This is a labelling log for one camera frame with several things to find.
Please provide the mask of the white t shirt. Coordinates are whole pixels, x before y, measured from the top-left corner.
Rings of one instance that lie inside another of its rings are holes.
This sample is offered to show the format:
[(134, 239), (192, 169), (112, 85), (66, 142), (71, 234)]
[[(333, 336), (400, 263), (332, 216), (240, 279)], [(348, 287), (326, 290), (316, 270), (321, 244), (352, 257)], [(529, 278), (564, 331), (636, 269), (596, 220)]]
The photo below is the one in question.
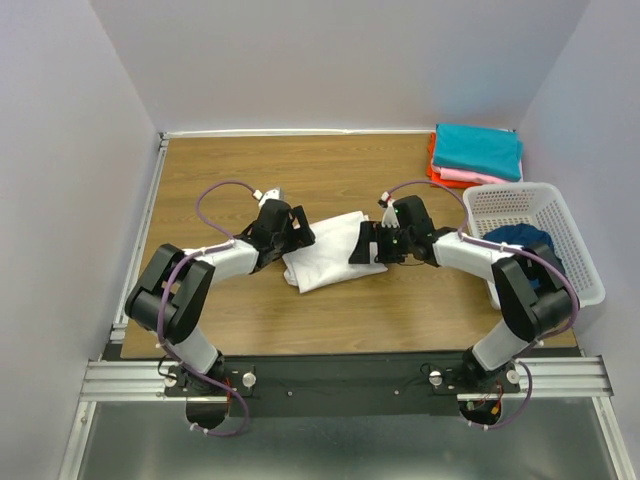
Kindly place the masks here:
[(332, 284), (385, 273), (384, 264), (349, 263), (359, 236), (360, 224), (369, 217), (354, 211), (310, 225), (315, 235), (313, 245), (285, 254), (284, 279), (300, 294)]

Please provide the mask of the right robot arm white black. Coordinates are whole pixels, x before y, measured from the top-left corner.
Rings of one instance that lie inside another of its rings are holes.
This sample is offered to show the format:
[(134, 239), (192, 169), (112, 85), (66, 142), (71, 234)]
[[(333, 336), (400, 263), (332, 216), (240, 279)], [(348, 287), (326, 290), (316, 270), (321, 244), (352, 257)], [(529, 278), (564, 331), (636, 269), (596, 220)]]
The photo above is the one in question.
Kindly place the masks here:
[(501, 320), (454, 369), (464, 388), (485, 390), (520, 354), (576, 318), (577, 294), (547, 244), (496, 244), (436, 228), (416, 195), (398, 200), (384, 195), (380, 204), (381, 220), (361, 222), (350, 264), (401, 264), (413, 257), (481, 278), (497, 292)]

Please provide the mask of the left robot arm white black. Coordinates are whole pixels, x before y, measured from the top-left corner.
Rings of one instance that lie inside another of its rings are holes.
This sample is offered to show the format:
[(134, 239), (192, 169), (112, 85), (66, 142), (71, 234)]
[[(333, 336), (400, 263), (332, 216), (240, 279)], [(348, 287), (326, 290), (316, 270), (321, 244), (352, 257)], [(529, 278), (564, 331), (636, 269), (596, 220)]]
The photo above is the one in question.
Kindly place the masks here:
[(209, 289), (236, 276), (255, 274), (314, 243), (302, 206), (268, 199), (257, 218), (223, 244), (191, 252), (161, 245), (130, 291), (125, 314), (156, 335), (159, 347), (182, 364), (197, 393), (230, 391), (224, 356), (198, 326)]

